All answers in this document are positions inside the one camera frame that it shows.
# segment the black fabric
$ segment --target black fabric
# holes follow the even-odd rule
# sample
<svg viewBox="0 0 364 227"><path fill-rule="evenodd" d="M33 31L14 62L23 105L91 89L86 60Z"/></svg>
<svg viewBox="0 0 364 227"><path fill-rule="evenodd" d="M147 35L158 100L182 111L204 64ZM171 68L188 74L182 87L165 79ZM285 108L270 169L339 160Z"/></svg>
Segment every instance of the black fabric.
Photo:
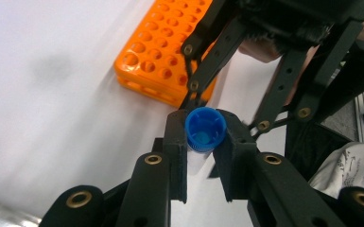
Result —
<svg viewBox="0 0 364 227"><path fill-rule="evenodd" d="M329 154L349 142L319 123L292 121L286 129L285 157L308 181Z"/></svg>

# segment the blue cylindrical object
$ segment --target blue cylindrical object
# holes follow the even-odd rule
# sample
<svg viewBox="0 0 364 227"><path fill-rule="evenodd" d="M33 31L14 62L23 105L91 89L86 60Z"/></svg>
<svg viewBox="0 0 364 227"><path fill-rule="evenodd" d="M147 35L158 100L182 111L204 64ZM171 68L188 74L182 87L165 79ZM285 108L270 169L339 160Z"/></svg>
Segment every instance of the blue cylindrical object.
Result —
<svg viewBox="0 0 364 227"><path fill-rule="evenodd" d="M190 148L207 152L216 148L225 138L226 121L219 111L200 107L187 116L184 128Z"/></svg>

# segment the white surface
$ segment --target white surface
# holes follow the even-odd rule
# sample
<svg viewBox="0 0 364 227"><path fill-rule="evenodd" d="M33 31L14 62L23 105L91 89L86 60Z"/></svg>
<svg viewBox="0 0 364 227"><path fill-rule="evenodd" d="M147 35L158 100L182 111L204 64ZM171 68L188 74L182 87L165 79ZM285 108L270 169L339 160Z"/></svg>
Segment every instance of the white surface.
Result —
<svg viewBox="0 0 364 227"><path fill-rule="evenodd" d="M151 3L0 1L0 202L41 217L73 186L105 192L163 136L175 109L120 87L112 70ZM250 122L275 63L236 54L213 107ZM284 136L259 148L283 153ZM186 205L172 202L172 226L249 225L247 202L228 204L219 179L206 180L212 164L189 176Z"/></svg>

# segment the white table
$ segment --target white table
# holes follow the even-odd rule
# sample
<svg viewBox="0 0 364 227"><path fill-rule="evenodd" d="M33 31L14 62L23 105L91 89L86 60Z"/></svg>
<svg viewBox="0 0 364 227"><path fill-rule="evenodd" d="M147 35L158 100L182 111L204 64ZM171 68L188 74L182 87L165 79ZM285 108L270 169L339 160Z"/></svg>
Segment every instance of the white table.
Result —
<svg viewBox="0 0 364 227"><path fill-rule="evenodd" d="M113 61L150 1L0 1L0 203L42 217L80 184L124 182L176 111L120 87ZM251 122L276 62L235 54L210 106ZM283 153L284 128L262 136ZM250 226L246 201L227 203L214 163L172 202L172 226Z"/></svg>

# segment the orange plastic tray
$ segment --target orange plastic tray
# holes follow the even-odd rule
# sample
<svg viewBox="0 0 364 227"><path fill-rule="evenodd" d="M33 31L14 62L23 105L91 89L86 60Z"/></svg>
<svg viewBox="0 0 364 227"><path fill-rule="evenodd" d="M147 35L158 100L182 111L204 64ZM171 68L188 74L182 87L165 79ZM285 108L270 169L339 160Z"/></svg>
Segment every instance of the orange plastic tray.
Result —
<svg viewBox="0 0 364 227"><path fill-rule="evenodd" d="M179 107L187 93L181 46L210 4L210 0L154 2L114 62L118 82ZM215 83L203 99L209 100Z"/></svg>

